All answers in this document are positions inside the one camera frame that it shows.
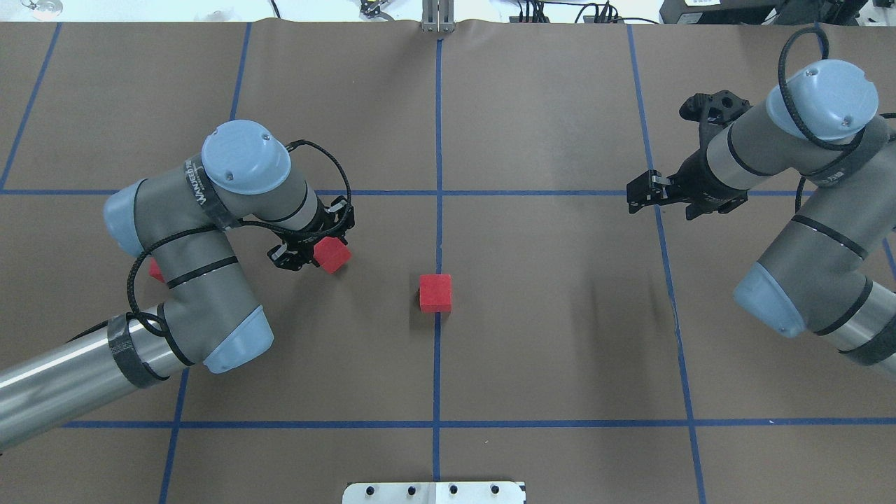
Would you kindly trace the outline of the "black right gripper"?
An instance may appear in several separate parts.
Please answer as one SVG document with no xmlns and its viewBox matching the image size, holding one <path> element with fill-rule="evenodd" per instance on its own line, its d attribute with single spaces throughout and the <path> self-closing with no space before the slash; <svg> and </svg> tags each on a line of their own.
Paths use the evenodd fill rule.
<svg viewBox="0 0 896 504">
<path fill-rule="evenodd" d="M 659 170 L 646 170 L 627 183 L 625 192 L 630 215 L 652 205 L 686 203 L 688 221 L 701 215 L 728 214 L 748 201 L 748 191 L 719 181 L 700 150 L 686 157 L 670 178 L 662 176 Z"/>
</svg>

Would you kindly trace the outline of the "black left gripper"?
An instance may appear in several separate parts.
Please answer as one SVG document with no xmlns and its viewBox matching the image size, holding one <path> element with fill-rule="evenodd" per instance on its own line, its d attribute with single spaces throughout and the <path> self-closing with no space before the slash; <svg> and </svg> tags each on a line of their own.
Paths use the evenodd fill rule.
<svg viewBox="0 0 896 504">
<path fill-rule="evenodd" d="M 275 235 L 281 245 L 269 250 L 269 260 L 283 270 L 300 271 L 313 262 L 313 249 L 322 238 L 339 238 L 348 245 L 347 232 L 354 227 L 354 205 L 349 197 L 337 197 L 332 204 L 317 201 L 316 213 L 299 230 L 289 230 L 285 223 L 275 223 Z"/>
</svg>

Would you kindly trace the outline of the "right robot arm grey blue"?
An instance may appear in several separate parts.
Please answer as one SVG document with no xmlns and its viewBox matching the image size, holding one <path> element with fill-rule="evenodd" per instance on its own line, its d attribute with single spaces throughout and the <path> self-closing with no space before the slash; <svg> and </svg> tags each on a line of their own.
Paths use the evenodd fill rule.
<svg viewBox="0 0 896 504">
<path fill-rule="evenodd" d="M 752 105 L 729 90 L 697 93 L 679 114 L 699 147 L 670 176 L 649 169 L 626 187 L 630 213 L 686 204 L 687 220 L 727 214 L 793 169 L 815 191 L 737 285 L 735 301 L 786 337 L 810 332 L 857 366 L 895 370 L 895 296 L 860 267 L 894 230 L 894 128 L 860 67 L 830 57 L 822 28 L 785 42 L 777 83 Z"/>
</svg>

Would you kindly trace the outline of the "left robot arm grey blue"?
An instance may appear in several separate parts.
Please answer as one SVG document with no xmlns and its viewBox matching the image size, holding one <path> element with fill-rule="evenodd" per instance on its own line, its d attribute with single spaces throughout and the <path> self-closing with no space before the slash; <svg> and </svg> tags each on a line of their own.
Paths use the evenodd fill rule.
<svg viewBox="0 0 896 504">
<path fill-rule="evenodd" d="M 180 168 L 144 178 L 108 198 L 109 236 L 134 258 L 128 310 L 61 347 L 2 372 L 2 449 L 201 363 L 214 374 L 271 348 L 273 331 L 227 233 L 273 232 L 275 267 L 322 267 L 316 245 L 346 243 L 354 226 L 352 191 L 324 204 L 291 153 L 263 125 L 218 125 Z"/>
</svg>

